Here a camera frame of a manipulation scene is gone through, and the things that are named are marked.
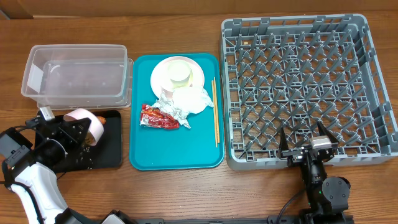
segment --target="gray dish rack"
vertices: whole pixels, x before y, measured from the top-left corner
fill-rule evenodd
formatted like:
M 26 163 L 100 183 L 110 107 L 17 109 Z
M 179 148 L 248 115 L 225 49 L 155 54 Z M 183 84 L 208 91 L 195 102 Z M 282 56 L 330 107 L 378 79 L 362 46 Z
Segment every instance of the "gray dish rack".
M 228 165 L 281 169 L 289 148 L 318 136 L 340 145 L 327 164 L 380 164 L 398 156 L 397 123 L 369 25 L 359 14 L 227 19 L 221 70 Z

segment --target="white plate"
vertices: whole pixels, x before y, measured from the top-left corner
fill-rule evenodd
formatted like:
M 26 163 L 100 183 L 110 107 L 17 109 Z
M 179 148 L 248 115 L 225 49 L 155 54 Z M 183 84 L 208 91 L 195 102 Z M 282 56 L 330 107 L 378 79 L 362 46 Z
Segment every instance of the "white plate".
M 172 93 L 168 93 L 168 91 L 162 87 L 162 81 L 166 80 L 163 76 L 167 75 L 167 66 L 173 60 L 184 60 L 191 67 L 192 81 L 190 81 L 190 86 L 196 85 L 203 87 L 205 85 L 205 74 L 203 73 L 201 67 L 194 60 L 183 56 L 169 57 L 159 62 L 152 71 L 152 74 L 150 75 L 150 87 L 158 98 L 160 98 L 160 94 L 162 94 L 162 91 L 165 91 L 168 98 L 172 97 Z

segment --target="white paper cup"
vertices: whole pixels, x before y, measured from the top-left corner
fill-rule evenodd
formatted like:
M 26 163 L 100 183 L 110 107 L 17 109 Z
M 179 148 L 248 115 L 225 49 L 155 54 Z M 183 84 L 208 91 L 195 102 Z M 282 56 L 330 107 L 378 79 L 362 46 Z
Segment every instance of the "white paper cup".
M 92 141 L 90 145 L 95 146 L 104 133 L 104 126 L 92 112 L 79 108 L 63 116 L 65 121 L 75 121 L 83 118 L 89 118 L 91 120 L 87 135 L 91 135 L 90 137 L 93 137 L 94 141 Z
M 189 84 L 192 69 L 186 61 L 174 60 L 167 67 L 167 76 L 173 83 L 173 89 L 184 87 Z

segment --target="paper cup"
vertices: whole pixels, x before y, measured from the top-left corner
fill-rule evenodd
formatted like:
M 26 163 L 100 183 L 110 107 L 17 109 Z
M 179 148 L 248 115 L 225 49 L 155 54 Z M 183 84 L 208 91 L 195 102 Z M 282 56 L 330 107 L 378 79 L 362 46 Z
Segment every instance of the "paper cup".
M 173 83 L 173 89 L 187 86 L 192 76 L 192 69 L 186 61 L 174 60 L 167 67 L 167 76 Z

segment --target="clear plastic container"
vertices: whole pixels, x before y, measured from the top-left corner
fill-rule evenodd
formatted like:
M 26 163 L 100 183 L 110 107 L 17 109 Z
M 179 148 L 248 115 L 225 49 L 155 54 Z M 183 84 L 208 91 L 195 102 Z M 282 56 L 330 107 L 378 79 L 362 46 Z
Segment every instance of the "clear plastic container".
M 123 45 L 36 45 L 21 93 L 55 110 L 127 107 L 131 77 L 132 60 Z

